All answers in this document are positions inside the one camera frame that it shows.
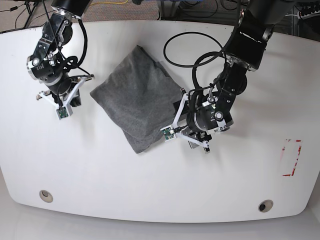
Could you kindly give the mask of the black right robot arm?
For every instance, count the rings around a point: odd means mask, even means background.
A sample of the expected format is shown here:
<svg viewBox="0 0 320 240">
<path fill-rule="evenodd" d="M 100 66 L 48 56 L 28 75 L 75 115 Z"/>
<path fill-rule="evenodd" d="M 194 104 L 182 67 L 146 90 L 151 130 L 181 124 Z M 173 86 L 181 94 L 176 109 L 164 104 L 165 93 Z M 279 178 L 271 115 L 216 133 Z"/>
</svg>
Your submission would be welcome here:
<svg viewBox="0 0 320 240">
<path fill-rule="evenodd" d="M 82 16 L 92 2 L 90 0 L 54 0 L 51 4 L 54 12 L 49 15 L 46 4 L 42 2 L 47 21 L 42 28 L 42 36 L 36 48 L 27 59 L 30 76 L 47 86 L 56 104 L 62 105 L 80 76 L 69 76 L 70 70 L 79 69 L 87 77 L 89 72 L 81 68 L 88 49 L 88 35 Z M 82 30 L 84 43 L 82 55 L 66 57 L 62 48 L 72 38 L 72 19 L 77 19 Z"/>
</svg>

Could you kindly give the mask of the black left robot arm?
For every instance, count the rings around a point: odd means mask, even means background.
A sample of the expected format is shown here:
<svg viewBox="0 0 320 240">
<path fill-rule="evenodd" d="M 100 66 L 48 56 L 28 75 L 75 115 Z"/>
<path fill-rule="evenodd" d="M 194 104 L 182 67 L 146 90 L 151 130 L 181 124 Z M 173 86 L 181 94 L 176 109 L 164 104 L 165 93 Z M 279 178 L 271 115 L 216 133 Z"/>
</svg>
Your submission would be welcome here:
<svg viewBox="0 0 320 240">
<path fill-rule="evenodd" d="M 165 140 L 182 138 L 192 149 L 210 151 L 213 134 L 227 131 L 234 123 L 230 110 L 236 96 L 247 87 L 248 71 L 259 68 L 275 25 L 295 5 L 294 0 L 251 0 L 242 8 L 237 1 L 236 20 L 231 36 L 220 51 L 200 56 L 193 65 L 190 91 L 181 89 L 182 99 L 173 122 L 161 129 Z M 197 68 L 218 57 L 224 59 L 222 72 L 206 87 L 197 79 Z"/>
</svg>

